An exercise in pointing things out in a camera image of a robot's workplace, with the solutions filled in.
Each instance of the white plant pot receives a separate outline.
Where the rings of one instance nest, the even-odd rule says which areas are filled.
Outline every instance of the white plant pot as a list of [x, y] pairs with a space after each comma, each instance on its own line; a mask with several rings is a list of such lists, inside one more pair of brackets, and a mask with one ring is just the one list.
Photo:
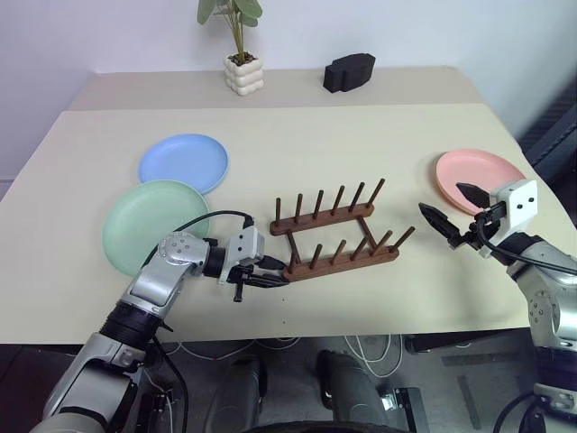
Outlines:
[[264, 87], [262, 60], [255, 59], [242, 66], [236, 66], [228, 57], [224, 58], [224, 80], [226, 85], [246, 97]]

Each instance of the pink plate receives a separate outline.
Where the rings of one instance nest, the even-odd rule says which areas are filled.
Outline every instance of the pink plate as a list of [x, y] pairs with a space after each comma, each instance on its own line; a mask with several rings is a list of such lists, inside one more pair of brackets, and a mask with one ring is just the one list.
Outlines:
[[457, 182], [471, 183], [486, 191], [525, 176], [517, 167], [493, 153], [478, 149], [447, 152], [436, 164], [436, 183], [447, 199], [470, 215], [481, 209], [469, 202], [457, 189]]

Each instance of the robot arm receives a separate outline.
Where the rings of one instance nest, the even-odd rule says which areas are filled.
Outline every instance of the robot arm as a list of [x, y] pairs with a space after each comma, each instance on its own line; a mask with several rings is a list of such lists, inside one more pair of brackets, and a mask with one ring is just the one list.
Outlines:
[[534, 180], [505, 185], [490, 194], [457, 184], [474, 205], [486, 210], [461, 235], [447, 216], [419, 204], [427, 222], [452, 248], [468, 244], [482, 257], [505, 266], [527, 299], [531, 336], [536, 347], [539, 383], [535, 384], [542, 430], [577, 421], [577, 261], [539, 236], [523, 232], [536, 215]]
[[277, 287], [281, 276], [253, 274], [282, 269], [284, 263], [263, 254], [264, 238], [255, 226], [233, 236], [227, 248], [213, 239], [174, 232], [134, 277], [99, 332], [90, 336], [74, 362], [60, 378], [43, 412], [44, 421], [33, 433], [117, 431], [125, 423], [137, 387], [126, 373], [144, 362], [147, 346], [168, 315], [188, 276], [212, 276], [237, 285], [235, 301], [242, 300], [243, 284]]

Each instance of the table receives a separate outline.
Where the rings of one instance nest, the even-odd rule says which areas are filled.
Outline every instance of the table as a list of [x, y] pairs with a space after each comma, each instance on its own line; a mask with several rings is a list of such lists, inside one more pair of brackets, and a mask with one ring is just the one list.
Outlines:
[[[517, 143], [483, 103], [163, 108], [77, 107], [52, 126], [0, 202], [0, 287], [6, 306], [0, 342], [75, 344], [99, 329], [130, 282], [102, 251], [106, 213], [138, 184], [142, 153], [161, 138], [184, 132], [211, 135], [227, 148], [230, 170], [206, 201], [211, 210], [252, 214], [265, 234], [267, 254], [289, 258], [286, 238], [267, 231], [276, 197], [283, 199], [286, 217], [294, 212], [298, 193], [304, 194], [303, 212], [308, 212], [319, 189], [328, 205], [345, 185], [346, 203], [365, 181], [366, 200], [380, 177], [387, 181], [367, 219], [371, 231], [379, 237], [392, 229], [393, 240], [408, 226], [417, 231], [395, 262], [282, 288], [247, 287], [241, 304], [233, 303], [232, 286], [204, 277], [188, 280], [167, 317], [175, 332], [162, 331], [162, 339], [527, 326], [525, 300], [504, 268], [467, 247], [452, 252], [417, 208], [419, 201], [439, 207], [463, 229], [470, 222], [439, 196], [432, 180], [435, 161], [452, 149], [495, 152], [537, 179]], [[541, 212], [529, 233], [575, 254], [577, 234], [569, 217], [543, 181], [538, 180], [538, 188]], [[215, 218], [211, 236], [224, 241], [241, 222]], [[295, 234], [303, 258], [312, 256], [317, 243], [332, 253], [342, 238], [349, 245], [362, 238], [354, 222], [310, 233]]]

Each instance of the potted plant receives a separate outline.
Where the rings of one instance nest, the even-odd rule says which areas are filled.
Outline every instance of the potted plant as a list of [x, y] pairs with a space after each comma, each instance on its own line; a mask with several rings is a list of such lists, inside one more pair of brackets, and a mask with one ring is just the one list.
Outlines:
[[224, 17], [236, 45], [236, 54], [224, 58], [226, 84], [242, 97], [250, 95], [264, 81], [262, 60], [244, 50], [244, 26], [256, 27], [262, 8], [257, 0], [198, 0], [198, 23], [206, 23], [212, 14]]

